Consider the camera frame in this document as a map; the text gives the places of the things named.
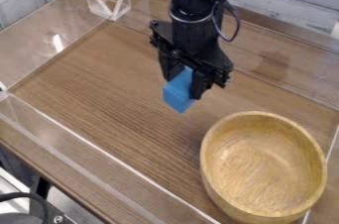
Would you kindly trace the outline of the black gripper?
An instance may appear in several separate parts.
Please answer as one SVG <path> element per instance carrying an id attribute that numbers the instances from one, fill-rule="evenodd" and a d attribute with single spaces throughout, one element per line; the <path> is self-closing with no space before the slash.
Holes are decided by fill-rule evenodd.
<path id="1" fill-rule="evenodd" d="M 193 69 L 190 97 L 201 100 L 205 92 L 218 85 L 227 86 L 234 63 L 219 45 L 225 12 L 217 10 L 206 19 L 182 22 L 153 20 L 150 43 L 159 53 L 163 77 L 167 81 Z"/>

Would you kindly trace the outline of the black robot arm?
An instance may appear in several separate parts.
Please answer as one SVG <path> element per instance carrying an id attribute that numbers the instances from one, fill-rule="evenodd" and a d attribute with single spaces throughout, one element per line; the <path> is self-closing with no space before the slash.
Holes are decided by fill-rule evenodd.
<path id="1" fill-rule="evenodd" d="M 202 98 L 215 85 L 225 87 L 234 63 L 221 48 L 234 35 L 223 33 L 225 14 L 238 11 L 229 0 L 171 0 L 167 21 L 150 22 L 150 43 L 158 49 L 163 77 L 173 80 L 193 69 L 189 97 Z"/>

